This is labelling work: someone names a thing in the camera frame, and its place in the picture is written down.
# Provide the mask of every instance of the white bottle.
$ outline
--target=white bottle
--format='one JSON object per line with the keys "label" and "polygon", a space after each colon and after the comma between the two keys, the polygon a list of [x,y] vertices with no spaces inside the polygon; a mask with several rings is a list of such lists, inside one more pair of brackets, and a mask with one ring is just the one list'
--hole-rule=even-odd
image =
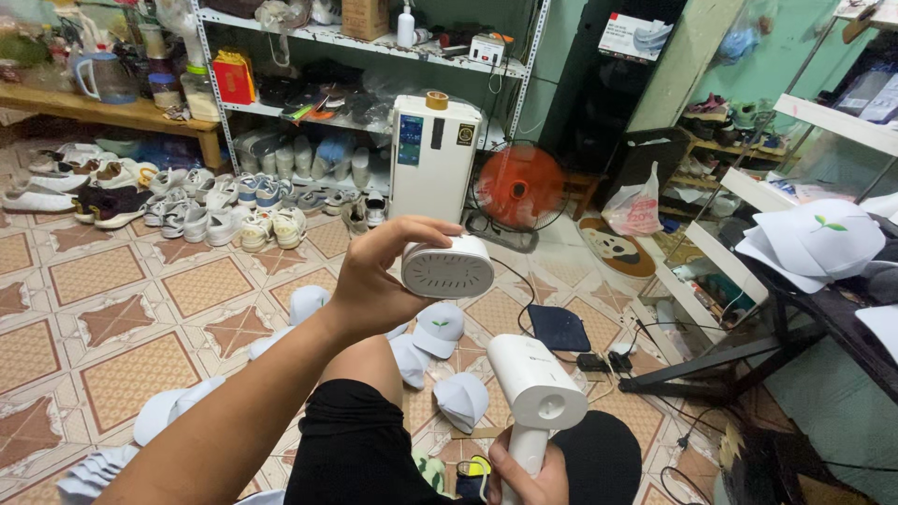
{"label": "white bottle", "polygon": [[396,44],[401,48],[410,48],[415,45],[415,16],[411,15],[408,0],[405,2],[405,7],[402,7],[402,14],[399,15]]}

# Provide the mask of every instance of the white plastic bag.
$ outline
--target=white plastic bag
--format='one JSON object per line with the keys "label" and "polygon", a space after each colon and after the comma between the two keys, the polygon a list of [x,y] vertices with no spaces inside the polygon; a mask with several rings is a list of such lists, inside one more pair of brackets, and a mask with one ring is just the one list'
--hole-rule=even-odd
{"label": "white plastic bag", "polygon": [[658,221],[658,162],[645,184],[621,186],[602,217],[618,235],[649,236],[664,227]]}

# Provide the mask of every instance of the green leaf logo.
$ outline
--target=green leaf logo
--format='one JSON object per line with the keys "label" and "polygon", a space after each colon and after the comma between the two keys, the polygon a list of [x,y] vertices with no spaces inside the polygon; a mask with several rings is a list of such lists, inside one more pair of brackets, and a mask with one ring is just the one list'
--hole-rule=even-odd
{"label": "green leaf logo", "polygon": [[819,215],[819,214],[817,214],[816,216],[814,216],[814,219],[816,219],[816,221],[817,221],[818,223],[820,223],[820,227],[817,228],[817,229],[815,229],[815,230],[814,230],[813,232],[811,232],[811,233],[819,232],[820,230],[822,230],[822,229],[824,229],[824,228],[829,228],[829,229],[835,230],[835,231],[837,231],[837,232],[847,232],[847,231],[848,231],[848,228],[846,228],[845,226],[840,225],[839,223],[827,223],[827,222],[826,222],[826,217],[823,217],[823,216],[821,216],[821,215]]}

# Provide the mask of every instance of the glass jar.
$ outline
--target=glass jar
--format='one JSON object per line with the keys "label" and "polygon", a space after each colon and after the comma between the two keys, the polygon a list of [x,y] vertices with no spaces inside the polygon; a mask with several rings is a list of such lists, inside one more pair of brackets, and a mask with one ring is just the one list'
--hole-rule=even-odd
{"label": "glass jar", "polygon": [[218,105],[212,91],[212,79],[204,66],[187,65],[187,72],[180,75],[184,86],[184,96],[190,107],[190,116],[195,120],[218,122]]}
{"label": "glass jar", "polygon": [[180,99],[178,80],[171,74],[150,74],[150,91],[153,92],[153,102],[156,107],[167,110],[171,107],[180,107],[184,102]]}

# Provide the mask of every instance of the black ironing pad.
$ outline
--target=black ironing pad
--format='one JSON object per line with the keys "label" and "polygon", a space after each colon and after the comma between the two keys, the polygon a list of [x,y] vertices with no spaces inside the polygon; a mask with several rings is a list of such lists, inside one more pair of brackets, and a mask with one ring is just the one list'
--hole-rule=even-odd
{"label": "black ironing pad", "polygon": [[589,352],[583,322],[573,312],[556,306],[527,306],[533,336],[550,350]]}

